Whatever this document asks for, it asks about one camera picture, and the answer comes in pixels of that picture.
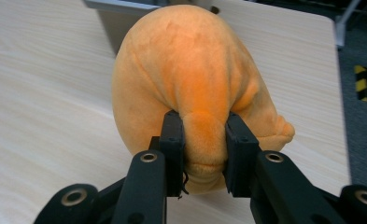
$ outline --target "orange fabric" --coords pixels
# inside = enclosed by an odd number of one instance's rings
[[[112,97],[132,154],[160,135],[167,111],[179,113],[190,193],[225,188],[229,111],[241,116],[263,150],[280,150],[294,135],[245,46],[219,16],[199,7],[163,7],[137,22],[121,44]]]

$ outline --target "plush toy ear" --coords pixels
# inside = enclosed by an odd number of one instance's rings
[[[190,193],[225,187],[230,111],[262,149],[280,150],[294,135],[245,46],[221,18],[199,7],[163,7],[136,23],[116,59],[112,98],[121,138],[133,154],[160,135],[166,112],[179,113]]]

